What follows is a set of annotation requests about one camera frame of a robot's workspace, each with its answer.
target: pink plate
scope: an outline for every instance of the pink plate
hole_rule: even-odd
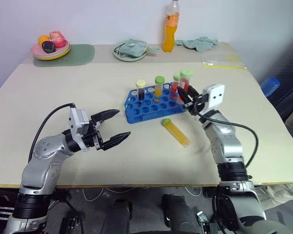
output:
[[[44,56],[50,56],[50,55],[57,55],[59,53],[61,53],[62,51],[64,51],[65,49],[67,49],[69,47],[69,43],[67,41],[65,41],[65,46],[60,47],[60,48],[56,48],[55,52],[52,53],[46,53],[45,51],[43,51],[43,48],[39,45],[33,45],[31,48],[31,52],[33,55],[38,56],[38,57],[44,57]]]

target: blue object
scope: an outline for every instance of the blue object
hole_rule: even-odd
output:
[[[278,79],[276,78],[267,78],[262,84],[261,84],[261,90],[263,91],[263,94],[268,97],[270,96],[272,93],[274,93],[274,91],[276,89],[278,89],[278,87],[281,85],[281,83],[279,82]]]
[[[165,83],[159,102],[154,101],[154,86],[145,88],[145,98],[138,100],[136,90],[131,90],[125,101],[128,123],[138,123],[154,118],[169,116],[185,111],[183,104],[177,103],[177,95],[170,93],[171,83]]]

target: test tube with yellow liquid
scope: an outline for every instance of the test tube with yellow liquid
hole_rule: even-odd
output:
[[[187,147],[190,145],[189,138],[186,137],[171,121],[171,119],[167,118],[162,122],[162,125],[170,131],[170,133],[183,145]]]
[[[154,91],[154,101],[159,102],[162,96],[163,84],[165,83],[165,78],[162,76],[157,76],[155,78],[155,91]]]

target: yellow plate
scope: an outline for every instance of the yellow plate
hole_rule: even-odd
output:
[[[61,54],[61,55],[57,55],[57,56],[54,56],[54,57],[51,57],[51,58],[41,58],[41,57],[36,57],[36,56],[33,56],[33,57],[36,58],[36,59],[39,59],[39,60],[44,60],[44,61],[54,60],[54,59],[57,59],[57,58],[60,58],[60,57],[65,56],[70,50],[71,50],[71,45],[69,46],[68,50],[65,51],[65,52],[64,52],[63,54]]]

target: yellow liquid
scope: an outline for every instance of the yellow liquid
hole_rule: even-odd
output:
[[[171,121],[167,123],[165,127],[184,147],[190,144],[189,138],[187,138]]]
[[[154,95],[156,97],[160,97],[162,95],[162,90],[163,90],[162,86],[160,86],[160,85],[155,86]],[[160,99],[159,98],[155,98],[154,101],[159,102]]]
[[[167,25],[167,22],[166,22],[166,25],[165,25],[165,40],[164,40],[164,43],[163,43],[163,50],[164,52],[171,52],[174,48],[174,45],[175,45],[175,32],[177,30],[177,23],[176,22],[176,26],[168,26]]]

